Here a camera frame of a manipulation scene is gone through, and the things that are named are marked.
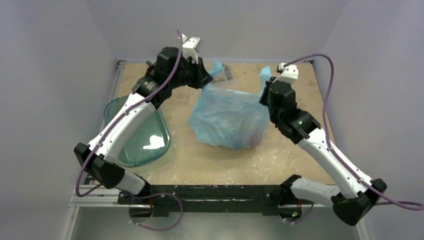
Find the light blue plastic bag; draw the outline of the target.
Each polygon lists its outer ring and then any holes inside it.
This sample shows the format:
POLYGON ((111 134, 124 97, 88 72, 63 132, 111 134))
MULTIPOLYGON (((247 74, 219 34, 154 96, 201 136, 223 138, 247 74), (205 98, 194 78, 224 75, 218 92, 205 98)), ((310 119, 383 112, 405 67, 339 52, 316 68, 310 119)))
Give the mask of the light blue plastic bag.
POLYGON ((217 87, 211 82, 201 90, 188 119, 198 142, 232 150, 255 148, 261 143, 270 117, 259 100, 272 77, 271 68, 264 67, 259 77, 258 93, 217 87))

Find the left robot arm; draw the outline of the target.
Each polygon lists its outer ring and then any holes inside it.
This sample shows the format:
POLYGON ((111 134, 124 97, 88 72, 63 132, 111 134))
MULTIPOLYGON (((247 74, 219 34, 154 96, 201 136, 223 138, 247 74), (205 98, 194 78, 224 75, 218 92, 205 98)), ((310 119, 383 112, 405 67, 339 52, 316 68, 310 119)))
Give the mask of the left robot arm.
POLYGON ((124 106, 112 121, 88 144, 78 143, 74 154, 81 170, 106 189, 129 193, 138 205, 146 203, 148 183, 139 175, 116 164, 125 143, 137 128, 171 97, 176 88, 202 89, 213 80, 195 46, 165 47, 150 63, 146 73, 132 88, 124 106))

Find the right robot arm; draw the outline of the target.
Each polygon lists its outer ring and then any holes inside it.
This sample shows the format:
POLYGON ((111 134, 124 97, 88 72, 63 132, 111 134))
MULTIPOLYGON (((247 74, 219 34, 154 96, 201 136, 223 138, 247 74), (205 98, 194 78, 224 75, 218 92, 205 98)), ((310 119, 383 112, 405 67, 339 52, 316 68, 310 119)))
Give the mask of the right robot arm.
POLYGON ((290 83, 271 77, 259 102, 268 108, 279 132, 307 152, 333 179, 334 186, 292 175, 281 184, 280 196, 288 204, 298 199, 332 208, 345 224, 355 226, 380 200, 387 184, 356 167, 335 145, 328 146, 325 130, 307 111, 297 107, 290 83))

